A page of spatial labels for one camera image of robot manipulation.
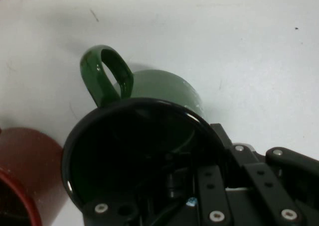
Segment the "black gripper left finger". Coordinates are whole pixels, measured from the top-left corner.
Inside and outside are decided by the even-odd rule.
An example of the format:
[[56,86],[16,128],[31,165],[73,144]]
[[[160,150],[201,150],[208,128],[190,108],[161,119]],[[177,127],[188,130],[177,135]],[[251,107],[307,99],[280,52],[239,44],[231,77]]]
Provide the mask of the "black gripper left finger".
[[182,169],[166,183],[109,190],[85,203],[86,226],[232,226],[220,168]]

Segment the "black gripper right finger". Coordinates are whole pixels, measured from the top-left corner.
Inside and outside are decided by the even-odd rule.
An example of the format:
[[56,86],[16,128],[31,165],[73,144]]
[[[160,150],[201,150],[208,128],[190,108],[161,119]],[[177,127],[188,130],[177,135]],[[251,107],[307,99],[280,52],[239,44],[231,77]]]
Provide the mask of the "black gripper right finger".
[[210,126],[210,212],[227,226],[316,226],[319,223],[319,162],[283,147],[265,155],[232,143],[223,127]]

